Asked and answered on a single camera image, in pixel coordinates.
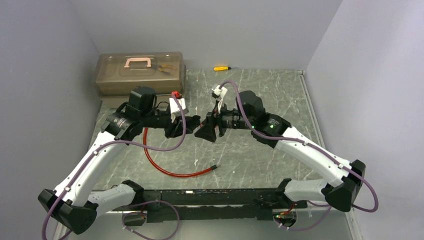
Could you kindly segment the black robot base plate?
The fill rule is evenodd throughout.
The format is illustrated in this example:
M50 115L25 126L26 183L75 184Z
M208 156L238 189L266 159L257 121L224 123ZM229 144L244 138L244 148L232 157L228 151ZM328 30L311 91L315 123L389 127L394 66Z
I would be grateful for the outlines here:
M114 211L146 213L148 223L176 220L256 219L271 221L279 212L307 208L306 201L288 203L275 188L147 189L147 206L120 206Z

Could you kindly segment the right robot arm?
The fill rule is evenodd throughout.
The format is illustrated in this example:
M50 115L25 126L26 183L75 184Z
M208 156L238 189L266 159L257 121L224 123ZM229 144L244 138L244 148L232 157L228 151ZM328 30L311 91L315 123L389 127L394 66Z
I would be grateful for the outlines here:
M195 137L214 143L227 129L249 129L242 116L244 112L252 125L251 135L258 142L290 154L321 176L316 180L285 178L275 191L280 203L321 201L341 212L349 212L354 207L366 170L362 161L350 162L331 154L284 118L266 112L262 99L251 90L239 94L236 101L242 108L232 110L227 109L219 95L213 93L212 96L216 98L215 107L206 114Z

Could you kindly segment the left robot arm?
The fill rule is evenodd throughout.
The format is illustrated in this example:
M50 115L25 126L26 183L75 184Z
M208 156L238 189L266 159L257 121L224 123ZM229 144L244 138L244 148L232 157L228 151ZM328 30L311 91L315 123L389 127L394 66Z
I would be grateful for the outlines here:
M154 89L139 86L131 91L128 101L109 115L93 145L74 170L53 190L44 189L38 200L48 217L77 235L85 232L100 215L122 206L145 200L144 188L125 180L116 187L93 193L99 177L143 129L163 129L166 138L183 140L201 121L189 116L182 96L174 93L166 110L156 107Z

